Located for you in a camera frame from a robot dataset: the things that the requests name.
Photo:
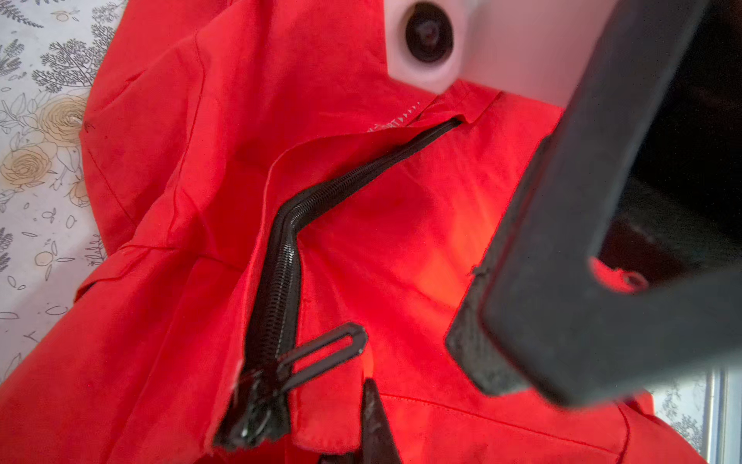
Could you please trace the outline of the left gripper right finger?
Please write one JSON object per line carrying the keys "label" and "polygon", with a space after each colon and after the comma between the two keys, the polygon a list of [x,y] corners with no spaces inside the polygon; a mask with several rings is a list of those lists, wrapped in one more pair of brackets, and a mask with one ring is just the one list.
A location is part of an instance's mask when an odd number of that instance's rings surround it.
{"label": "left gripper right finger", "polygon": [[446,337],[578,407],[741,361],[741,5],[621,1]]}

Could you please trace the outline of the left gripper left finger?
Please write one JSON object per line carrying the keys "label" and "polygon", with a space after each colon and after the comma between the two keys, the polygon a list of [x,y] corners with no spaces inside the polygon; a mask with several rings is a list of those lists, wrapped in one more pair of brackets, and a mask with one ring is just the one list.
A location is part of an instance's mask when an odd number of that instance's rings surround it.
{"label": "left gripper left finger", "polygon": [[347,454],[323,454],[320,464],[401,464],[376,382],[366,379],[361,404],[361,446]]}

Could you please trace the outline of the red zip-up jacket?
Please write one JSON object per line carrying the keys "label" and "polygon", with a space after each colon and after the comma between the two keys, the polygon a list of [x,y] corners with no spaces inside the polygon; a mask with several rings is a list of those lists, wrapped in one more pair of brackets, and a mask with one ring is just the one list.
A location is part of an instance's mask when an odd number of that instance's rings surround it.
{"label": "red zip-up jacket", "polygon": [[[642,394],[569,411],[481,394],[444,346],[550,104],[392,80],[378,1],[131,1],[80,128],[107,257],[1,387],[5,463],[365,458],[364,388],[404,463],[698,463]],[[299,235],[299,342],[363,354],[289,394],[289,431],[216,444],[272,223],[296,194],[415,152]]]}

